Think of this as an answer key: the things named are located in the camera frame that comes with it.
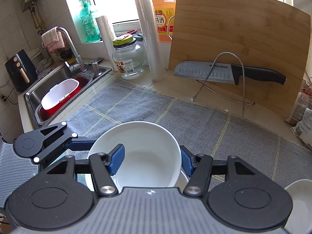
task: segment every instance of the wooden cutting board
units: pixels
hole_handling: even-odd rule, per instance
[[[244,65],[287,77],[284,85],[246,78],[248,99],[287,117],[303,79],[309,41],[310,16],[277,0],[177,0],[169,69],[235,53]],[[239,64],[229,55],[217,62]],[[242,78],[238,86],[212,84],[242,96]]]

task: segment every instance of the green soap bottle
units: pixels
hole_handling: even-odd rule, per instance
[[[99,27],[97,26],[95,13],[96,10],[91,9],[90,3],[87,0],[79,0],[83,1],[83,9],[80,11],[80,18],[82,20],[82,24],[85,28],[85,34],[87,35],[87,41],[93,42],[100,40],[99,36]]]

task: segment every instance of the plastic bag roll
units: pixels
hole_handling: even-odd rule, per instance
[[[155,21],[152,0],[135,0],[135,5],[138,11],[138,18],[143,34],[144,46],[152,80],[161,81],[165,77],[165,70],[161,61],[158,28]]]
[[[112,54],[114,52],[113,39],[116,38],[113,24],[109,22],[107,16],[100,16],[96,18],[96,22],[99,26],[99,31],[101,33],[102,40],[108,57],[110,58],[110,63],[114,71],[118,71],[116,64],[113,61]]]

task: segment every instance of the pink checkered cloth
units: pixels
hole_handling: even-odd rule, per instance
[[[45,32],[41,36],[41,38],[44,48],[47,49],[50,53],[53,53],[55,50],[65,47],[62,33],[57,32],[57,26]]]

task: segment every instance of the black knife handle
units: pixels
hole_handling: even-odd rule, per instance
[[[243,70],[241,68],[241,65],[231,64],[231,67],[234,82],[236,85],[238,85],[238,80],[239,77],[243,75]],[[269,68],[244,66],[244,69],[245,76],[253,80],[262,82],[276,82],[280,84],[284,84],[286,82],[286,76]]]

